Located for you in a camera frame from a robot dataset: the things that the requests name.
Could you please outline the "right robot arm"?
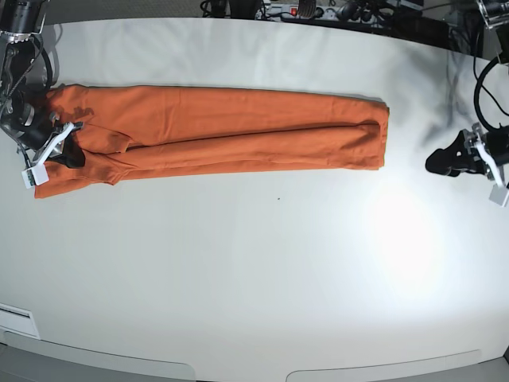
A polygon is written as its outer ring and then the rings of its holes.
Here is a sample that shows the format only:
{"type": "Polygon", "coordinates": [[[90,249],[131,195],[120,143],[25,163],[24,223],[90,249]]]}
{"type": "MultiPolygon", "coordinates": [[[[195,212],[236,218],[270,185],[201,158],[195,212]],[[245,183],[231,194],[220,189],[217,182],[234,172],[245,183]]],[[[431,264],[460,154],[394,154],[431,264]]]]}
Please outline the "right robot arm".
{"type": "Polygon", "coordinates": [[[55,147],[50,142],[64,132],[64,123],[44,104],[53,70],[41,32],[47,1],[1,2],[1,131],[13,139],[29,165],[49,150],[49,161],[70,169],[84,166],[84,152],[73,138],[78,123],[55,147]]]}

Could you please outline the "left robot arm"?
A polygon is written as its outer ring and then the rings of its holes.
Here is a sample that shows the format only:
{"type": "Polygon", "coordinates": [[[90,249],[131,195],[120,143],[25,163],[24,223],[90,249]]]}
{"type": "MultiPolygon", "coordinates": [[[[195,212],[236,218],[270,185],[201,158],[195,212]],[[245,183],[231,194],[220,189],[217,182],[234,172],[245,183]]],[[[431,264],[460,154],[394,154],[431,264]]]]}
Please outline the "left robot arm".
{"type": "Polygon", "coordinates": [[[458,133],[448,147],[435,150],[425,162],[428,172],[446,177],[458,177],[462,173],[484,175],[494,182],[495,192],[508,191],[508,181],[503,168],[508,165],[508,126],[497,127],[489,123],[481,110],[481,92],[486,92],[484,82],[498,65],[508,64],[508,2],[478,1],[481,27],[491,29],[499,39],[500,52],[492,58],[480,73],[475,74],[473,106],[477,122],[469,130],[458,133]]]}

